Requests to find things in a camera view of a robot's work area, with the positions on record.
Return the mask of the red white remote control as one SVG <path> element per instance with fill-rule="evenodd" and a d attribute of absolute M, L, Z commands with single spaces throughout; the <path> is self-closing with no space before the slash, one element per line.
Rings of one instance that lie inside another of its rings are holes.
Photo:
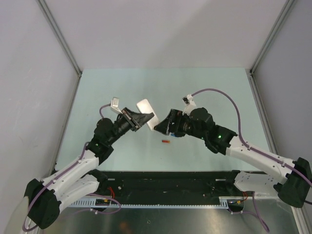
<path fill-rule="evenodd" d="M 160 123 L 158 116 L 149 103 L 148 99 L 143 99 L 136 104 L 137 109 L 142 114 L 153 114 L 154 116 L 146 123 L 151 131 L 154 131 L 154 127 Z"/>

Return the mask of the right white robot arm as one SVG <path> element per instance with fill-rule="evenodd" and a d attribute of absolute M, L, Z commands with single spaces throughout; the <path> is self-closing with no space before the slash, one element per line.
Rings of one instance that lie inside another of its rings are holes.
<path fill-rule="evenodd" d="M 199 138 L 211 152 L 240 159 L 270 175 L 276 181 L 273 189 L 286 204 L 302 208 L 306 201 L 312 186 L 312 172 L 307 160 L 263 152 L 243 142 L 236 132 L 215 124 L 205 108 L 195 108 L 189 113 L 171 109 L 153 129 L 167 136 Z"/>

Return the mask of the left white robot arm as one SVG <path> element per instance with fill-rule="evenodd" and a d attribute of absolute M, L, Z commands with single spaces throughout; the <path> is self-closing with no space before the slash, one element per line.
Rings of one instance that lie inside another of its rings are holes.
<path fill-rule="evenodd" d="M 128 108 L 118 111 L 115 121 L 102 118 L 97 122 L 94 136 L 83 146 L 82 153 L 69 165 L 41 180 L 33 179 L 26 187 L 29 199 L 28 214 L 35 226 L 22 230 L 30 232 L 37 227 L 46 229 L 71 203 L 96 193 L 104 194 L 108 189 L 107 178 L 97 170 L 113 152 L 113 144 L 129 130 L 135 132 L 151 120 L 155 113 L 152 108 L 143 113 Z"/>

